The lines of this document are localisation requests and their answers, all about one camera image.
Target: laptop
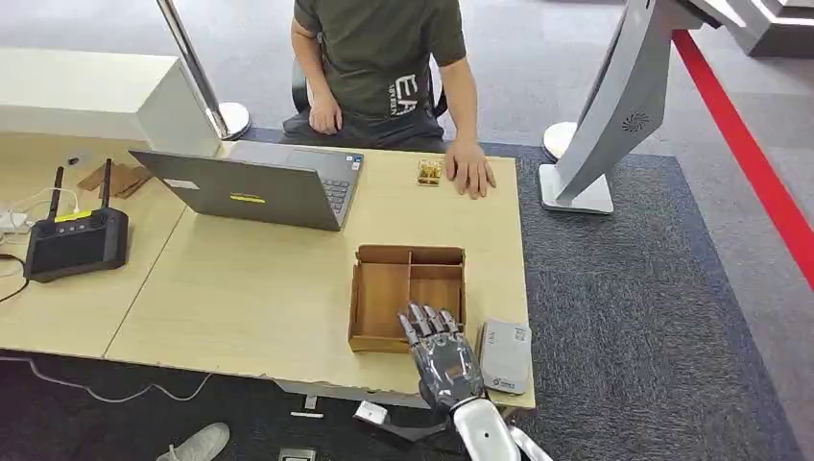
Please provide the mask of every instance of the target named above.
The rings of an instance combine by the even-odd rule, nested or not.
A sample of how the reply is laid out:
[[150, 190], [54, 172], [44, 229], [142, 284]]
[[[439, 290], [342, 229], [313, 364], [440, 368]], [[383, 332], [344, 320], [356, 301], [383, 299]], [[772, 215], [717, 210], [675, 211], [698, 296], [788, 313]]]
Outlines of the laptop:
[[200, 214], [340, 231], [364, 157], [238, 141], [228, 158], [131, 149]]

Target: sneaker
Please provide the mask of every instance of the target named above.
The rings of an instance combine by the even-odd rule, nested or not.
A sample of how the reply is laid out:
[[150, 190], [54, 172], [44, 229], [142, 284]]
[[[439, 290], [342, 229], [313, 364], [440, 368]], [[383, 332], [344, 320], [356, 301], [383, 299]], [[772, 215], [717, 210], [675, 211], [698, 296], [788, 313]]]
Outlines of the sneaker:
[[212, 461], [228, 442], [228, 426], [223, 423], [208, 425], [186, 442], [160, 455], [156, 461]]

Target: dark pants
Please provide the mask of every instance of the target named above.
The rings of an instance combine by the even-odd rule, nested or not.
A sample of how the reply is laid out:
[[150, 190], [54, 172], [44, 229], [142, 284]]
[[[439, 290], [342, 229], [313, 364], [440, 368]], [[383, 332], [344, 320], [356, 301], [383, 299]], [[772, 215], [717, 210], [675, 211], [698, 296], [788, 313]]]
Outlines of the dark pants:
[[440, 154], [446, 150], [442, 140], [443, 128], [425, 110], [416, 109], [407, 115], [392, 119], [343, 113], [342, 129], [336, 134], [315, 132], [308, 123], [309, 114], [310, 109], [306, 109], [283, 122], [285, 135], [279, 142]]

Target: white plug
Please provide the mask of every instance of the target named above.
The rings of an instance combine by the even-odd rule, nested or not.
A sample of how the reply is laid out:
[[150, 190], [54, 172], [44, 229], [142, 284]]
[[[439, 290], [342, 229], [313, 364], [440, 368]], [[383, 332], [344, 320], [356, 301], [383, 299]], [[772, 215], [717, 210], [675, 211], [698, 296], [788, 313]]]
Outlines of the white plug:
[[0, 213], [0, 233], [19, 233], [21, 235], [28, 233], [30, 226], [27, 219], [28, 214], [14, 213], [11, 215], [8, 211], [3, 211]]

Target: gray floor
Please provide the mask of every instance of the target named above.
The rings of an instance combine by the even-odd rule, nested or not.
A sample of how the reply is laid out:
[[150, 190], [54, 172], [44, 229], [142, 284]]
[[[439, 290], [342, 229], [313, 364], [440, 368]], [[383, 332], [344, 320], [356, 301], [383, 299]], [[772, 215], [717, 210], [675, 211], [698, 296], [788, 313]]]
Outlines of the gray floor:
[[[548, 125], [576, 117], [621, 2], [461, 1], [481, 138], [537, 145]], [[278, 127], [292, 113], [291, 0], [177, 3], [220, 97], [246, 104], [258, 126]], [[811, 222], [814, 61], [752, 60], [724, 31], [694, 37]], [[149, 0], [5, 0], [0, 45], [177, 53]], [[814, 296], [675, 54], [667, 106], [664, 126], [636, 152], [678, 160], [788, 420], [814, 460]]]

